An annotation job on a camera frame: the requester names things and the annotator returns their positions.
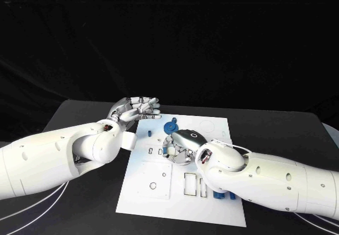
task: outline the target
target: white cable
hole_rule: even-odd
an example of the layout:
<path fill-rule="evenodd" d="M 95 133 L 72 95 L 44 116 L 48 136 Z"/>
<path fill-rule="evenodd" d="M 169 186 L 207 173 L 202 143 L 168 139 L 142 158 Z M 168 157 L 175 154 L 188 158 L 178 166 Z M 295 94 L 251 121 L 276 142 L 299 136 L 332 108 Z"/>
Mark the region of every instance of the white cable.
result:
<path fill-rule="evenodd" d="M 64 194 L 65 189 L 67 189 L 67 187 L 68 187 L 68 183 L 70 183 L 70 181 L 67 182 L 67 186 L 65 186 L 65 188 L 64 188 L 64 190 L 62 190 L 62 193 L 61 193 L 59 197 L 57 198 L 57 200 L 55 200 L 52 206 L 48 208 L 48 210 L 39 215 L 39 217 L 38 217 L 32 222 L 29 222 L 22 228 L 19 228 L 16 231 L 12 231 L 12 232 L 10 232 L 9 234 L 6 234 L 6 235 L 10 235 L 10 234 L 16 233 L 18 231 L 20 231 L 25 227 L 28 227 L 28 226 L 46 214 L 46 212 L 49 211 L 49 209 L 51 209 L 51 208 L 54 207 L 54 205 L 57 204 L 59 198 L 62 197 L 62 194 Z"/>
<path fill-rule="evenodd" d="M 339 224 L 334 223 L 332 221 L 329 221 L 328 219 L 325 219 L 323 217 L 321 217 L 319 215 L 313 214 L 319 219 L 322 219 L 323 221 L 326 221 L 328 223 L 334 224 L 335 226 L 339 227 Z"/>
<path fill-rule="evenodd" d="M 33 206 L 36 206 L 39 203 L 42 203 L 57 192 L 58 190 L 62 188 L 62 186 L 65 185 L 65 183 L 58 187 L 58 189 L 41 200 L 38 201 L 32 206 L 29 206 L 28 208 L 25 208 L 23 210 L 18 211 L 16 213 L 7 215 L 5 218 L 0 219 L 0 221 L 3 219 L 7 219 L 9 217 L 15 216 L 16 214 L 22 213 L 23 211 L 26 211 L 28 209 L 31 209 Z"/>
<path fill-rule="evenodd" d="M 233 146 L 233 147 L 235 147 L 235 148 L 244 149 L 248 153 L 253 152 L 253 151 L 250 151 L 247 148 L 243 148 L 243 147 L 240 147 L 240 146 L 237 146 L 237 145 L 234 145 L 234 144 L 225 143 L 224 141 L 221 141 L 221 140 L 218 140 L 218 139 L 214 139 L 214 140 L 217 140 L 218 142 L 221 142 L 222 144 L 225 144 L 225 145 L 228 145 L 228 146 Z"/>
<path fill-rule="evenodd" d="M 297 213 L 295 213 L 308 223 L 310 223 L 313 226 L 316 226 L 319 229 L 322 229 L 323 231 L 328 231 L 329 233 L 336 234 L 335 232 L 329 231 L 328 229 L 322 228 L 321 226 L 318 226 L 316 224 L 313 224 L 312 222 L 309 222 Z"/>

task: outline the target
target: blue part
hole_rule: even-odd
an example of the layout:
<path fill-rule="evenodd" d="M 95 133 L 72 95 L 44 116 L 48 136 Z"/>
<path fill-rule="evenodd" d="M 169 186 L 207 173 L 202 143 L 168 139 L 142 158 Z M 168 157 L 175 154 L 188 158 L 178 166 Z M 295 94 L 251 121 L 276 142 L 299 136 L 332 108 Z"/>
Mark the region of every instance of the blue part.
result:
<path fill-rule="evenodd" d="M 173 117 L 172 121 L 165 124 L 165 133 L 171 135 L 173 132 L 179 130 L 179 126 L 176 125 L 176 118 Z"/>
<path fill-rule="evenodd" d="M 235 194 L 233 192 L 230 192 L 230 198 L 231 200 L 235 200 Z"/>
<path fill-rule="evenodd" d="M 214 198 L 222 199 L 225 198 L 225 194 L 214 191 Z"/>

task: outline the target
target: white robotic arm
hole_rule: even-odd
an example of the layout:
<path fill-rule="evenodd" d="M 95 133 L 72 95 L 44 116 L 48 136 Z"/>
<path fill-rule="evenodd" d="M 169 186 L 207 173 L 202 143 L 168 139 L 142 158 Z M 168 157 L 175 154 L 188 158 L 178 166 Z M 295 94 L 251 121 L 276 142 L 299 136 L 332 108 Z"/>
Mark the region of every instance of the white robotic arm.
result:
<path fill-rule="evenodd" d="M 121 99 L 107 119 L 22 138 L 0 149 L 0 200 L 42 192 L 134 149 L 134 120 L 159 119 L 158 98 Z"/>
<path fill-rule="evenodd" d="M 195 158 L 198 172 L 209 188 L 234 192 L 244 200 L 279 211 L 310 213 L 339 220 L 339 173 L 308 166 L 290 159 L 254 153 L 241 155 L 220 140 L 179 130 L 168 137 L 176 149 L 166 155 L 178 164 Z"/>

